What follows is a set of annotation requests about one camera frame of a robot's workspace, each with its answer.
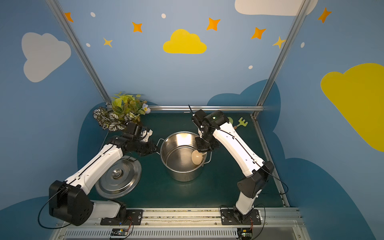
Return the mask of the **beige plastic ladle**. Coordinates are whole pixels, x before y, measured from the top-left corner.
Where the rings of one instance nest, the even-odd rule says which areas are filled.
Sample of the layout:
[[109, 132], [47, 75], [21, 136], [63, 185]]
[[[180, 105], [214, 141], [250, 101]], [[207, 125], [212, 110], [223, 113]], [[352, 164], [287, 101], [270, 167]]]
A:
[[195, 164], [195, 165], [200, 165], [202, 162], [203, 162], [203, 159], [205, 157], [207, 153], [201, 153], [199, 152], [198, 150], [194, 150], [192, 152], [192, 155], [191, 155], [191, 158], [192, 158], [192, 162]]

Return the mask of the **stainless steel stock pot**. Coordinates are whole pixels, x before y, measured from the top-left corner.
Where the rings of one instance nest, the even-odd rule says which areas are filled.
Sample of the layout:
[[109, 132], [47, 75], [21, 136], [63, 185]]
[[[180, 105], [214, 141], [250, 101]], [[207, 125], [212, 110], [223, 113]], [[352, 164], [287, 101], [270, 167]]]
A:
[[192, 132], [177, 132], [158, 140], [157, 153], [169, 175], [178, 182], [193, 181], [202, 173], [203, 166], [211, 162], [211, 155], [203, 155], [198, 165], [193, 162], [192, 154], [197, 149], [196, 137], [198, 134]]

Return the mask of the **stainless steel pot lid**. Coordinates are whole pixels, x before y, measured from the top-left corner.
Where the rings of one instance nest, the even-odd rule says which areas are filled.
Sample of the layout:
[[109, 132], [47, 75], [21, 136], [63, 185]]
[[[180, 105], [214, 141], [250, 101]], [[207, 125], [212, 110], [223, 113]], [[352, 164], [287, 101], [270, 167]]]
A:
[[130, 193], [139, 183], [142, 165], [139, 160], [123, 156], [97, 181], [98, 194], [106, 199], [118, 199]]

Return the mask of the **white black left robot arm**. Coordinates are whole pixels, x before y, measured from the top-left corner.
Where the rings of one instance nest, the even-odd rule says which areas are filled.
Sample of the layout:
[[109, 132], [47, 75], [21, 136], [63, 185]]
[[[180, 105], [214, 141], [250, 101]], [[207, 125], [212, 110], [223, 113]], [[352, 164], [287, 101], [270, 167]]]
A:
[[147, 156], [157, 151], [150, 140], [153, 132], [147, 127], [128, 123], [121, 136], [110, 138], [100, 152], [65, 181], [55, 181], [49, 187], [46, 203], [50, 216], [80, 226], [88, 220], [105, 219], [125, 224], [126, 205], [117, 201], [91, 201], [88, 197], [94, 185], [126, 153]]

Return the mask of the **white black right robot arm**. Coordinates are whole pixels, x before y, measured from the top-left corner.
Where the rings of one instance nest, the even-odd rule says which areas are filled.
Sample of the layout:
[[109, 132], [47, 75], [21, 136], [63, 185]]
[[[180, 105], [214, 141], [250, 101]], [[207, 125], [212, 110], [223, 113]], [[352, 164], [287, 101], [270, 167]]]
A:
[[222, 111], [207, 114], [198, 110], [192, 113], [192, 121], [198, 128], [195, 141], [199, 153], [212, 152], [223, 145], [241, 168], [244, 178], [238, 182], [240, 195], [234, 206], [234, 217], [243, 222], [250, 217], [256, 198], [272, 176], [274, 164], [252, 151]]

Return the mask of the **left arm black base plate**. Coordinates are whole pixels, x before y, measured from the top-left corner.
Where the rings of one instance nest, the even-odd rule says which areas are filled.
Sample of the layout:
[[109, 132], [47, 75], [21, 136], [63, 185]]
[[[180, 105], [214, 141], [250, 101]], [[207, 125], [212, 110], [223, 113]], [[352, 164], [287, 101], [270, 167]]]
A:
[[142, 209], [126, 209], [115, 218], [102, 218], [100, 225], [101, 226], [140, 226], [143, 220], [143, 210]]

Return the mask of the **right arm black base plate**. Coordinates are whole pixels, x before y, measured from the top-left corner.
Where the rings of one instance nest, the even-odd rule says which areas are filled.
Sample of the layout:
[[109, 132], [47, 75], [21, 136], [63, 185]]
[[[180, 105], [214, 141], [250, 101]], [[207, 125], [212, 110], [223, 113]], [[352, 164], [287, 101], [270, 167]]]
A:
[[222, 225], [261, 225], [262, 216], [257, 209], [253, 209], [246, 215], [242, 215], [239, 211], [230, 208], [220, 208]]

